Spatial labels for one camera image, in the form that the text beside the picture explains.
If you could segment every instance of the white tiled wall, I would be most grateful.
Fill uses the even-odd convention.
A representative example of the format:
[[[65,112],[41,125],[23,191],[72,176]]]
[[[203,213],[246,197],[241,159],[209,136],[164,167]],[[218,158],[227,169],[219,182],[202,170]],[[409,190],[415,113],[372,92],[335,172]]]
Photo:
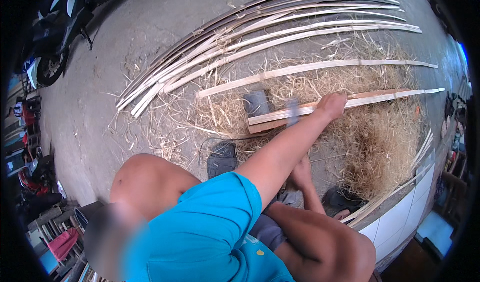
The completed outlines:
[[[375,245],[377,251],[376,262],[390,254],[417,229],[427,203],[434,169],[435,165],[430,167],[408,195],[387,213],[360,231],[370,238]]]

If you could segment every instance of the blue t-shirt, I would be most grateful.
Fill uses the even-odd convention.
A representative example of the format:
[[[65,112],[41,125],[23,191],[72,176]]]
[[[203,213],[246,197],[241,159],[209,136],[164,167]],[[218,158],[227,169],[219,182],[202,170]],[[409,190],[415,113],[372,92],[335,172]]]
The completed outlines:
[[[248,234],[262,210],[256,187],[227,172],[201,183],[149,222],[147,266],[133,281],[294,281],[285,264]]]

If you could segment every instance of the motorcycle wheel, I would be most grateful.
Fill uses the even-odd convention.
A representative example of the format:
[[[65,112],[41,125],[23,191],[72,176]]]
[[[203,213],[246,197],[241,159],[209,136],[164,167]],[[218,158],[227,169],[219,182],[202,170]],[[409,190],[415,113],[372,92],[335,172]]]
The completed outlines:
[[[42,87],[53,85],[60,77],[63,70],[67,66],[68,48],[66,48],[59,56],[42,57],[38,64],[36,74],[37,82]]]

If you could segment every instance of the motorcycle tire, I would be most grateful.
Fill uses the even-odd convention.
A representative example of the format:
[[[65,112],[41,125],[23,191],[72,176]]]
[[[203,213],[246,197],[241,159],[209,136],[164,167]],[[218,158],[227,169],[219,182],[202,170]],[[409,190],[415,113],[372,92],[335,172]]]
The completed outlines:
[[[38,71],[36,74],[36,79],[40,86],[48,87],[53,85],[53,83],[58,80],[63,70],[65,70],[65,67],[67,67],[68,48],[66,48],[62,54],[63,54],[63,57],[61,55],[59,57],[61,59],[60,66],[57,68],[57,71],[50,77],[46,77],[43,74],[43,70],[42,70],[42,68],[44,68],[45,66],[48,67],[50,59],[48,57],[41,58],[40,63],[38,65]]]

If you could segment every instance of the hand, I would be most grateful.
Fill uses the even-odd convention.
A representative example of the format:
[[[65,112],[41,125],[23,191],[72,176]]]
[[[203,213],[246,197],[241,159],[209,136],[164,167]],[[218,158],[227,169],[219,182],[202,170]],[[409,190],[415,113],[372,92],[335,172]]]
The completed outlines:
[[[320,99],[317,110],[321,111],[323,115],[332,121],[342,116],[346,103],[346,93],[329,93]]]
[[[314,187],[308,154],[303,156],[300,162],[293,168],[288,179],[302,192],[305,189]]]

